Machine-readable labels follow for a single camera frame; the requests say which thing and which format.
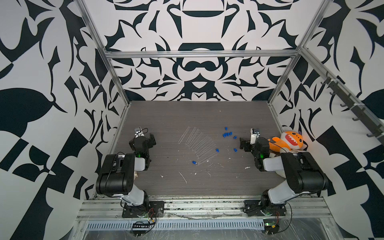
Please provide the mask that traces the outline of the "test tube front most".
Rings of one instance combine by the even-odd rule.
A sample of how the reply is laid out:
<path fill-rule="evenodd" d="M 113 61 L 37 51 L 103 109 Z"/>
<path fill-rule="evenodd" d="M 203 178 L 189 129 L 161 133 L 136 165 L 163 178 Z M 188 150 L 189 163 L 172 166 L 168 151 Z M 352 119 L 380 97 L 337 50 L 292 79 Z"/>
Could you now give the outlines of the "test tube front most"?
<path fill-rule="evenodd" d="M 215 152 L 215 153 L 211 154 L 210 156 L 208 156 L 208 157 L 204 158 L 203 160 L 199 161 L 199 162 L 197 163 L 197 165 L 201 165 L 201 164 L 203 164 L 204 162 L 210 160 L 211 158 L 214 158 L 214 157 L 217 156 L 218 154 L 219 154 L 218 152 Z"/>

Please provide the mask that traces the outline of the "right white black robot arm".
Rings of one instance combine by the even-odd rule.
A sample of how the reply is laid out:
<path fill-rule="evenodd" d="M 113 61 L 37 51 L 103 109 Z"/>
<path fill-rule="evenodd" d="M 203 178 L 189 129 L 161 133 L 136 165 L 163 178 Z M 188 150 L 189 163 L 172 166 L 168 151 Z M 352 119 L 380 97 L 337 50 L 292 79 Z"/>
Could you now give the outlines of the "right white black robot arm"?
<path fill-rule="evenodd" d="M 309 152 L 291 153 L 282 149 L 282 153 L 271 157 L 267 141 L 258 138 L 252 142 L 240 138 L 240 149 L 253 155 L 259 171 L 283 171 L 285 174 L 281 184 L 263 193 L 259 204 L 262 208 L 284 205 L 300 195 L 317 194 L 328 188 L 328 177 Z"/>

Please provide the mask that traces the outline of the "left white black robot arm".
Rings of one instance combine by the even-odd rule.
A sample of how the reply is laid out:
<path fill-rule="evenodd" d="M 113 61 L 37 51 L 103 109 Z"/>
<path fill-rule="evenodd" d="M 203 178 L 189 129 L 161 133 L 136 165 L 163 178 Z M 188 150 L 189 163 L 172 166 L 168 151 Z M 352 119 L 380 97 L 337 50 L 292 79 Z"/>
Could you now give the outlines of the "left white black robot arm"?
<path fill-rule="evenodd" d="M 148 194 L 135 184 L 135 173 L 149 169 L 150 149 L 156 145 L 153 134 L 147 138 L 137 132 L 129 142 L 132 153 L 107 155 L 96 181 L 96 192 L 110 198 L 120 198 L 124 207 L 149 208 Z"/>

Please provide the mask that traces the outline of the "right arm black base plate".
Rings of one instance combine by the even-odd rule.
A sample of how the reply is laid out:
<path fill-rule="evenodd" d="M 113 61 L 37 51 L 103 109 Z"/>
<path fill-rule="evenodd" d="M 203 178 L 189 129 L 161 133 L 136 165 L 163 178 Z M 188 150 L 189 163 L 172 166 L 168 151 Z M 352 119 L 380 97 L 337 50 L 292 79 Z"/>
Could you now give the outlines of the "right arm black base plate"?
<path fill-rule="evenodd" d="M 262 203 L 261 200 L 245 200 L 243 212 L 248 217 L 277 217 L 285 216 L 287 209 L 285 205 L 273 205 L 269 203 Z"/>

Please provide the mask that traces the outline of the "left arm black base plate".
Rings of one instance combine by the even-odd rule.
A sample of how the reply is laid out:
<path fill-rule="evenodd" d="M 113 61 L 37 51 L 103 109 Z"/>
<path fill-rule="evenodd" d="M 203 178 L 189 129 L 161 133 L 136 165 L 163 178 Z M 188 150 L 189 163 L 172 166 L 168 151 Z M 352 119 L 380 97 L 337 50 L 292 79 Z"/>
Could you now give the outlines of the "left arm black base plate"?
<path fill-rule="evenodd" d="M 155 218 L 162 216 L 164 213 L 165 202 L 150 201 L 144 202 L 140 206 L 130 206 L 127 203 L 121 202 L 123 207 L 122 218 Z"/>

